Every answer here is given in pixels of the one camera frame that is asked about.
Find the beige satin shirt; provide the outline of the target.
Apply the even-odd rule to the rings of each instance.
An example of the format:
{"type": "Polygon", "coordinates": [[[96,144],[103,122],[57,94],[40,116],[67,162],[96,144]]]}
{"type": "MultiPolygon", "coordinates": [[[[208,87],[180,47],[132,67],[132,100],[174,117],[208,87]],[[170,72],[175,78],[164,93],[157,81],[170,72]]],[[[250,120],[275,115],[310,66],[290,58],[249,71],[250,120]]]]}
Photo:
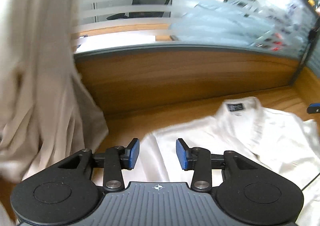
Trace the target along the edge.
{"type": "Polygon", "coordinates": [[[265,108],[256,97],[224,101],[213,116],[144,136],[134,172],[145,182],[191,182],[181,169],[176,140],[214,154],[232,150],[295,183],[304,205],[298,225],[319,225],[319,134],[314,120],[265,108]]]}

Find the black scissors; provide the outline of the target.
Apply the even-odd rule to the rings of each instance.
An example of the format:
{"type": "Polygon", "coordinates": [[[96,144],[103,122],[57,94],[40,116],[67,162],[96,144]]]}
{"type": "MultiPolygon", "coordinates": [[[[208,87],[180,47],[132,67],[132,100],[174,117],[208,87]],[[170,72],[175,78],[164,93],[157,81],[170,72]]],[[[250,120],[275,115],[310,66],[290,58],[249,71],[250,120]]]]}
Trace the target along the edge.
{"type": "Polygon", "coordinates": [[[317,36],[317,32],[319,29],[319,21],[320,21],[320,18],[317,19],[315,26],[313,26],[313,28],[309,32],[309,35],[308,35],[309,42],[312,42],[313,40],[315,40],[315,38],[317,36]]]}

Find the beige garment pile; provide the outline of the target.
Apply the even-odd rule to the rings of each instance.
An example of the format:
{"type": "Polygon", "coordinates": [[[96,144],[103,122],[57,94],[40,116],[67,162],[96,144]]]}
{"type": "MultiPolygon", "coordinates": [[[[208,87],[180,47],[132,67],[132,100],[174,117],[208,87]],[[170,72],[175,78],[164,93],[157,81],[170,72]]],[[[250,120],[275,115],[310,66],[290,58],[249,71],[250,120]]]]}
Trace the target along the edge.
{"type": "Polygon", "coordinates": [[[1,178],[18,183],[97,150],[103,112],[74,63],[78,0],[1,0],[1,178]]]}

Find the yellow rubber duck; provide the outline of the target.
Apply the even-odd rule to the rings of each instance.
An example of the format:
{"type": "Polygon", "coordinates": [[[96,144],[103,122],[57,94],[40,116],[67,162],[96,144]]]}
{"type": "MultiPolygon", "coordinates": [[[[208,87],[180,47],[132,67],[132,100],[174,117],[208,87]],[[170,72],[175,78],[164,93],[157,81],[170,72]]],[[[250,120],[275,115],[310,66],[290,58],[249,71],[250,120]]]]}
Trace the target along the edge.
{"type": "Polygon", "coordinates": [[[314,0],[308,0],[308,3],[309,3],[311,6],[314,6],[314,5],[315,5],[314,0]]]}

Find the clear plastic bag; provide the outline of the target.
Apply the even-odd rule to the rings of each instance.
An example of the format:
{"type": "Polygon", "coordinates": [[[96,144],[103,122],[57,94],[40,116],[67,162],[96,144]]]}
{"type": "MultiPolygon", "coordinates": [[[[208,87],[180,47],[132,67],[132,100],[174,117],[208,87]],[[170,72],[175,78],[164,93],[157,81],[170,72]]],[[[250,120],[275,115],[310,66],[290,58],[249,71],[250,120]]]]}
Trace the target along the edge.
{"type": "Polygon", "coordinates": [[[257,0],[206,0],[169,26],[172,39],[184,43],[254,47],[271,52],[299,50],[308,29],[299,7],[280,9],[257,0]]]}

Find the white paper sheet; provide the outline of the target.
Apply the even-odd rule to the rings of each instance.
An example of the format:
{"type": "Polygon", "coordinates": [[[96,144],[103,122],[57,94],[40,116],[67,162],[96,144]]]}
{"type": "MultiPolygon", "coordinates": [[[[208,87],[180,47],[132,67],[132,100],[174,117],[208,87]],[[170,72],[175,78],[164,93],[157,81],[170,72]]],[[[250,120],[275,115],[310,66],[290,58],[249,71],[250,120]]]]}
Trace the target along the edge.
{"type": "Polygon", "coordinates": [[[75,52],[83,53],[114,47],[152,44],[155,42],[155,35],[140,31],[107,33],[78,39],[75,52]]]}

